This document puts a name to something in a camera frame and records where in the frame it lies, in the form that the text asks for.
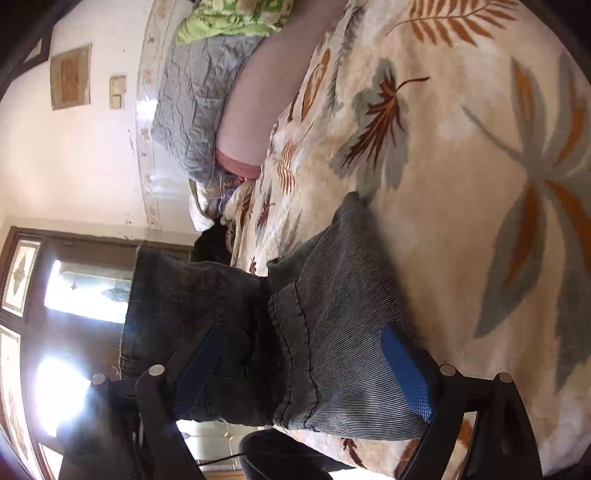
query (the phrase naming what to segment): cable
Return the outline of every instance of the cable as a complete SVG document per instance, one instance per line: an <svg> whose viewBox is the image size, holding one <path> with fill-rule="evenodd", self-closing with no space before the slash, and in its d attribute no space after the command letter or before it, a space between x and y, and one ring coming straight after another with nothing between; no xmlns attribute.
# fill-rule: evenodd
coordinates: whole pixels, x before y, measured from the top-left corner
<svg viewBox="0 0 591 480"><path fill-rule="evenodd" d="M242 452L242 453L235 453L234 455L230 455L227 457L223 457L223 458L218 458L217 460L209 460L207 462L203 462L203 463L198 463L198 466L207 466L207 465L212 465L214 463L219 463L219 462L225 462L226 460L231 460L233 458L237 458L237 457L241 457L244 455L267 455L270 457L297 457L297 458L301 458L301 457L323 457L324 454L322 453L267 453L267 452Z"/></svg>
<svg viewBox="0 0 591 480"><path fill-rule="evenodd" d="M241 457L242 455L246 455L246 452L244 452L244 453L236 453L234 455L230 455L229 457L218 458L217 460L210 460L208 462L198 463L198 465L199 466L212 465L214 463L225 462L226 460L231 460L231 459L236 458L236 457Z"/></svg>

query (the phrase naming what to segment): window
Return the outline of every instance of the window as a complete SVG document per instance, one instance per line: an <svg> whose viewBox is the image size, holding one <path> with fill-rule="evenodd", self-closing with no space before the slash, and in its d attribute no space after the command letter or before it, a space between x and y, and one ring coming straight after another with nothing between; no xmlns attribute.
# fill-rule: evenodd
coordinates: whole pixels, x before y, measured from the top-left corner
<svg viewBox="0 0 591 480"><path fill-rule="evenodd" d="M130 271L56 260L45 306L80 317L125 323L132 278Z"/></svg>
<svg viewBox="0 0 591 480"><path fill-rule="evenodd" d="M40 246L41 242L39 241L20 239L12 256L2 298L2 308L19 317L22 317L25 309L31 273Z"/></svg>
<svg viewBox="0 0 591 480"><path fill-rule="evenodd" d="M0 387L12 445L31 475L43 480L27 429L21 390L21 339L0 326Z"/></svg>

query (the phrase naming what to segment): picture frame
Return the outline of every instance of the picture frame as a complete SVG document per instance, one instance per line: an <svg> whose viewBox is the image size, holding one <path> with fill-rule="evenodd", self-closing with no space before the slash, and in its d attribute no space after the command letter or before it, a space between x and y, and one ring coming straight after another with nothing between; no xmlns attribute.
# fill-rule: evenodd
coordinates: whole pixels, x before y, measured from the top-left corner
<svg viewBox="0 0 591 480"><path fill-rule="evenodd" d="M90 104L90 51L76 48L51 58L51 107L62 110Z"/></svg>

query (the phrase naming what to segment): decorative wall border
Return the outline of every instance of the decorative wall border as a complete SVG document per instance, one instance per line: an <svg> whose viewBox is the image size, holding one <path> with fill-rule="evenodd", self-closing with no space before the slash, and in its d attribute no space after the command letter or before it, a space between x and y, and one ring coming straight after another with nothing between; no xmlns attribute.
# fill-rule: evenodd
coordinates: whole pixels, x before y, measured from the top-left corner
<svg viewBox="0 0 591 480"><path fill-rule="evenodd" d="M144 35L138 69L135 105L136 146L139 180L148 227L160 230L158 177L154 164L154 143L150 137L158 104L158 78L165 53L164 40L177 0L154 0Z"/></svg>

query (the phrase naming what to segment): white wall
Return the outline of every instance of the white wall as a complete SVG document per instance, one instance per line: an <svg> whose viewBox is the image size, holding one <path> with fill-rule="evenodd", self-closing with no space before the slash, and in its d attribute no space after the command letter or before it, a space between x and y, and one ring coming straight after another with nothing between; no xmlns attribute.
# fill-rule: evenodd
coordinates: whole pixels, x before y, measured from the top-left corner
<svg viewBox="0 0 591 480"><path fill-rule="evenodd" d="M167 222L167 232L147 230L135 92L151 6L152 0L85 0L56 25L52 56L92 43L91 105L51 110L49 62L8 89L0 102L0 210L12 225L193 243L188 201L186 219ZM115 75L127 77L125 110L109 110Z"/></svg>

